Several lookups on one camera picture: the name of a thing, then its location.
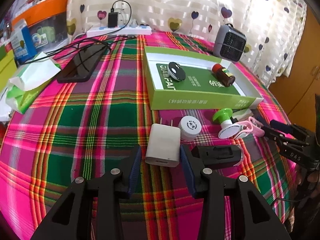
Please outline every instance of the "brown medicine bottle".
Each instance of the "brown medicine bottle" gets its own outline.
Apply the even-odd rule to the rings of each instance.
[[[213,65],[212,72],[225,87],[231,86],[236,80],[236,77],[220,64]]]

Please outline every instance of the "gray heater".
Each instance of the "gray heater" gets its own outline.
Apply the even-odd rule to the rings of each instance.
[[[247,38],[232,24],[222,25],[214,43],[212,54],[216,57],[238,62],[244,50]]]

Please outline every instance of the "smartphone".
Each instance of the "smartphone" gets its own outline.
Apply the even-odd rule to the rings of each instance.
[[[81,49],[58,73],[58,83],[88,81],[107,49],[103,44],[93,44]]]

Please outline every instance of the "curtain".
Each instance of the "curtain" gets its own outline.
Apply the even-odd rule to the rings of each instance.
[[[107,26],[107,14],[116,0],[69,0],[67,24],[76,36],[91,27]],[[219,27],[231,23],[247,37],[241,62],[268,87],[288,76],[300,42],[307,5],[303,0],[125,0],[132,18],[161,31],[215,40]],[[130,9],[117,2],[119,25]]]

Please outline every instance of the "black cable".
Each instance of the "black cable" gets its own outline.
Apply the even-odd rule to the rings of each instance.
[[[316,185],[314,186],[314,188],[311,190],[310,194],[302,199],[285,199],[285,198],[276,198],[274,201],[272,201],[272,203],[270,204],[270,206],[273,206],[277,201],[281,200],[281,201],[285,201],[285,202],[290,202],[290,203],[297,203],[303,200],[308,199],[311,194],[316,190],[316,188],[318,187],[319,184],[319,180],[320,180],[320,169],[319,169],[319,173],[318,173],[318,180]]]
[[[129,22],[130,22],[130,20],[131,20],[131,16],[132,16],[132,8],[131,8],[130,3],[128,3],[127,1],[124,1],[124,0],[117,0],[117,1],[115,1],[115,2],[112,4],[111,12],[114,12],[114,5],[116,4],[116,2],[119,2],[119,1],[120,1],[120,2],[125,2],[125,3],[127,3],[127,4],[129,5],[129,8],[130,8],[130,16],[129,16],[128,22],[127,22],[124,26],[122,26],[119,30],[115,30],[115,31],[113,31],[113,32],[106,33],[106,34],[103,34],[103,35],[98,35],[98,36],[95,36],[95,37],[110,35],[110,34],[113,34],[113,33],[118,32],[118,31],[120,31],[120,30],[122,30],[122,29],[124,29],[125,27],[128,26],[128,24],[129,24]],[[64,51],[65,49],[72,48],[72,47],[75,46],[75,45],[78,45],[78,49],[79,49],[80,43],[83,43],[83,42],[86,42],[86,41],[95,41],[95,42],[97,42],[97,43],[101,43],[101,44],[105,44],[106,46],[110,46],[110,44],[108,44],[108,42],[105,42],[105,43],[104,43],[103,41],[107,41],[107,40],[109,40],[109,39],[113,39],[113,38],[114,38],[114,37],[110,37],[110,38],[107,38],[107,39],[105,39],[105,40],[103,40],[103,41],[100,41],[100,40],[94,39],[95,37],[84,38],[84,39],[82,39],[82,40],[79,40],[79,41],[76,41],[76,42],[74,42],[74,43],[71,43],[71,44],[68,44],[68,45],[66,45],[66,46],[63,46],[62,48],[59,48],[59,49],[56,49],[56,50],[53,50],[53,51],[49,51],[49,52],[47,52],[47,56],[46,56],[46,57],[42,57],[42,58],[39,58],[39,59],[36,59],[36,60],[28,61],[28,62],[25,62],[25,63],[23,63],[23,64],[21,64],[21,65],[26,65],[26,64],[34,63],[34,62],[37,62],[37,61],[40,61],[40,60],[43,60],[43,59],[46,59],[46,58],[55,56],[56,54],[59,54],[60,52]]]
[[[133,39],[135,39],[135,38],[136,38],[135,36],[131,36],[131,37],[127,37],[126,39],[121,39],[121,40],[112,41],[111,43],[107,43],[107,45],[106,45],[105,47],[107,47],[107,48],[109,49],[110,53],[111,53],[111,51],[112,51],[111,45],[112,45],[113,43],[118,43],[119,41],[133,40]],[[79,53],[79,52],[80,52],[82,49],[84,49],[84,47],[89,47],[89,46],[92,46],[93,44],[94,44],[94,43],[91,43],[91,44],[87,44],[86,46],[81,47],[80,50],[78,51],[79,56],[80,56],[80,53]],[[80,58],[81,63],[78,64],[77,66],[73,67],[73,68],[68,72],[68,74],[66,74],[65,76],[68,76],[72,71],[74,71],[76,68],[78,68],[79,66],[81,66],[81,64],[84,66],[83,62],[85,62],[86,60],[88,60],[90,57],[92,57],[93,55],[95,55],[95,54],[98,53],[99,51],[105,49],[105,47],[103,47],[102,49],[98,50],[97,52],[95,52],[94,54],[92,54],[91,56],[89,56],[88,58],[86,58],[84,61],[82,61],[82,59]]]
[[[128,22],[127,22],[124,26],[122,26],[119,30],[115,30],[115,31],[113,31],[113,32],[106,33],[106,34],[104,34],[104,35],[110,35],[110,34],[112,34],[112,33],[119,32],[120,30],[122,30],[122,29],[124,29],[125,27],[127,27],[127,26],[128,26],[128,24],[129,24],[129,22],[130,22],[130,20],[131,20],[131,16],[132,16],[132,8],[131,8],[130,3],[128,3],[128,2],[127,2],[127,1],[125,1],[125,0],[117,0],[117,1],[115,1],[115,2],[112,4],[112,6],[111,6],[111,12],[114,12],[114,11],[115,11],[115,9],[114,9],[113,7],[114,7],[114,5],[116,4],[116,2],[125,2],[125,3],[127,3],[127,4],[129,5],[129,8],[130,8],[130,16],[129,16],[129,20],[128,20]]]

